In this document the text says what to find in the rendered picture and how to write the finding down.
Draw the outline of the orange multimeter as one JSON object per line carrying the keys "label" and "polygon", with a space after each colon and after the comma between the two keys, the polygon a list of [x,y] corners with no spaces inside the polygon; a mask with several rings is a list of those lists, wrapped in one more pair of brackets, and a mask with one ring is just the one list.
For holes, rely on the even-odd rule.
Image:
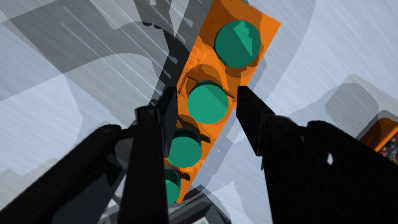
{"label": "orange multimeter", "polygon": [[398,122],[381,118],[359,141],[398,164]]}

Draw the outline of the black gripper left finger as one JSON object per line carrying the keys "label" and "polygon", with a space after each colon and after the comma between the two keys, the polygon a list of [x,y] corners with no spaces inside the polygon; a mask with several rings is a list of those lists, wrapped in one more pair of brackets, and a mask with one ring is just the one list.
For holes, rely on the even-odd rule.
{"label": "black gripper left finger", "polygon": [[164,158],[178,120],[177,87],[134,111],[127,129],[93,131],[6,205],[0,224],[97,224],[125,175],[116,224],[169,224]]}

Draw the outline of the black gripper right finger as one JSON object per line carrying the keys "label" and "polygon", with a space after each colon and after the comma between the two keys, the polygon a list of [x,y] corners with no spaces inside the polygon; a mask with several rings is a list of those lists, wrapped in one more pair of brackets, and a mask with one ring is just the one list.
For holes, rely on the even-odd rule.
{"label": "black gripper right finger", "polygon": [[248,86],[236,116],[262,156],[273,224],[398,224],[398,164],[325,121],[275,115]]}

